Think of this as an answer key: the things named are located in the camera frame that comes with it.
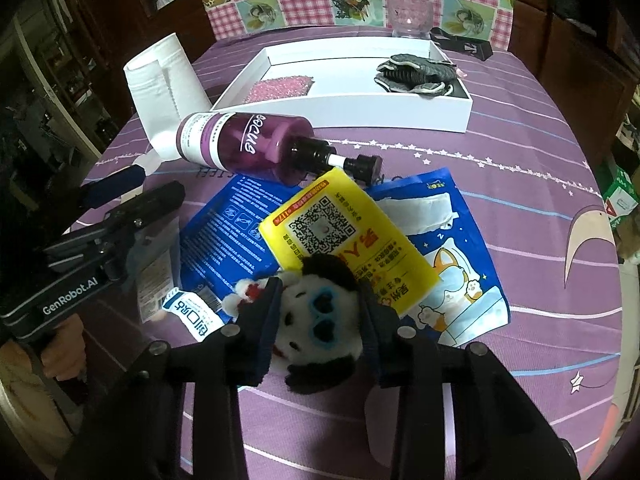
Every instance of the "crescent moon print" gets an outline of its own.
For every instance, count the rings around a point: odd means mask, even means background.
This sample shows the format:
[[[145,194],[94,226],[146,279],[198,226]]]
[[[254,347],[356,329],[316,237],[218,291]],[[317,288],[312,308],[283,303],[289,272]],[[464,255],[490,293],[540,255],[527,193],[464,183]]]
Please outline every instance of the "crescent moon print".
[[[587,206],[580,209],[571,222],[569,236],[567,237],[566,252],[564,256],[564,286],[569,277],[571,264],[578,248],[587,240],[599,238],[610,242],[615,246],[613,233],[609,225],[606,213],[596,206]]]

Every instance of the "pink sponge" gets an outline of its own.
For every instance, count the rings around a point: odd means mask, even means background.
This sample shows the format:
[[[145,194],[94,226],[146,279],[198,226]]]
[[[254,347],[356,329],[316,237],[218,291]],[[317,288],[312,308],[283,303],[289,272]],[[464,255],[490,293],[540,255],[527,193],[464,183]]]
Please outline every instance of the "pink sponge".
[[[299,97],[308,94],[313,78],[306,75],[291,75],[276,79],[258,81],[252,86],[249,95],[244,98],[245,103]]]

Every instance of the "blue package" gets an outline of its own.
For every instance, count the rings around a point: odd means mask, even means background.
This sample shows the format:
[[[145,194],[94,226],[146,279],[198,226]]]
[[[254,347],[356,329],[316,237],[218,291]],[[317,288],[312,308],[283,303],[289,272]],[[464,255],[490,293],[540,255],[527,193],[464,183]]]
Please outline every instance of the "blue package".
[[[279,268],[258,225],[300,191],[298,186],[236,175],[180,231],[182,288],[196,292],[225,323],[220,299],[243,278],[264,278]]]
[[[489,251],[447,168],[385,182],[367,193],[392,221],[396,214],[396,225],[440,275],[407,311],[404,324],[427,330],[441,344],[460,346],[510,321]]]

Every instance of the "green box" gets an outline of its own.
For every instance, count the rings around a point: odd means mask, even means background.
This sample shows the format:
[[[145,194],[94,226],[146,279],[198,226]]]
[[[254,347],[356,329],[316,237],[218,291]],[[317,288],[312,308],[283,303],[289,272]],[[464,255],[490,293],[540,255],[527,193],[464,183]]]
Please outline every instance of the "green box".
[[[613,161],[612,157],[608,162],[599,165],[593,174],[602,194],[609,224],[611,229],[615,229],[622,219],[636,208],[640,199],[628,174]]]

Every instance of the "star print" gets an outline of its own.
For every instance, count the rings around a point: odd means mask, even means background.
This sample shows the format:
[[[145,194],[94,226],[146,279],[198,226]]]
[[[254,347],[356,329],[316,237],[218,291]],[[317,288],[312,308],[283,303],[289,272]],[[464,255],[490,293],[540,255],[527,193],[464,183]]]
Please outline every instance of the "star print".
[[[575,373],[575,377],[571,379],[571,393],[580,391],[580,385],[582,384],[582,380],[584,379],[584,375],[580,375],[580,370]]]

